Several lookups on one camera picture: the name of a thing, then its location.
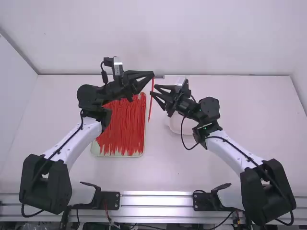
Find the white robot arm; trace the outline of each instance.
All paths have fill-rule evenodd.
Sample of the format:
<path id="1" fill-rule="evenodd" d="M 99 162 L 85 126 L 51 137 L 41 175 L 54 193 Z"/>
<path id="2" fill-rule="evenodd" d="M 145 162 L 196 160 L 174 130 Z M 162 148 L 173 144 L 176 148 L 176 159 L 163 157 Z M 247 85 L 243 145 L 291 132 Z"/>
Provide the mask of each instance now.
<path id="1" fill-rule="evenodd" d="M 112 67 L 114 81 L 108 82 L 102 64 Z M 86 196 L 72 192 L 69 170 L 84 149 L 109 125 L 112 111 L 103 105 L 122 98 L 132 102 L 133 95 L 139 94 L 154 77 L 152 71 L 123 71 L 118 57 L 105 57 L 101 69 L 104 86 L 82 85 L 77 91 L 81 123 L 41 156 L 30 154 L 24 160 L 19 192 L 23 217 L 32 217 L 43 210 L 59 214 L 72 204 L 82 208 L 101 206 L 102 192 L 94 184 L 81 182 L 88 188 Z M 24 205 L 42 210 L 26 215 Z"/>
<path id="2" fill-rule="evenodd" d="M 167 111 L 168 116 L 171 117 L 175 111 L 181 114 L 181 129 L 185 118 L 198 122 L 192 129 L 196 143 L 218 155 L 240 177 L 241 193 L 235 196 L 237 202 L 232 202 L 236 205 L 234 208 L 245 210 L 260 226 L 274 219 L 286 225 L 293 224 L 292 210 L 296 208 L 296 202 L 283 166 L 275 159 L 265 161 L 247 151 L 223 131 L 217 122 L 220 118 L 220 105 L 217 99 L 206 97 L 197 103 L 186 78 L 179 80 L 175 85 L 155 85 L 154 88 L 158 92 L 150 94 L 160 107 Z M 181 140 L 187 150 L 197 145 L 188 149 L 183 142 L 182 133 Z M 230 185 L 220 185 L 210 193 L 199 190 L 202 193 L 193 194 L 194 210 L 223 210 L 223 207 L 228 207 L 229 200 L 225 199 L 224 195 Z M 290 223 L 277 219 L 287 212 L 291 214 Z"/>

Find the black clamp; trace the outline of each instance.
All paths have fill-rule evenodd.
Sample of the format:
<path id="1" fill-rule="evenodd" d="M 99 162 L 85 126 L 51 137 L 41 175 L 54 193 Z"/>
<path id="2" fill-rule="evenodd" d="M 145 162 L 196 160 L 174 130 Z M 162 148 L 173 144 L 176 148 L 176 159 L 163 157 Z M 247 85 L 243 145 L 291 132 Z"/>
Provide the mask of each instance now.
<path id="1" fill-rule="evenodd" d="M 80 182 L 81 184 L 95 188 L 94 197 L 89 204 L 72 205 L 71 209 L 98 209 L 118 210 L 120 206 L 120 192 L 101 191 L 101 188 L 95 184 Z"/>
<path id="2" fill-rule="evenodd" d="M 196 190 L 192 194 L 193 198 L 193 209 L 194 211 L 233 211 L 232 207 L 224 207 L 217 195 L 217 192 L 221 189 L 226 189 L 231 183 L 222 184 L 210 193 L 203 190 Z"/>

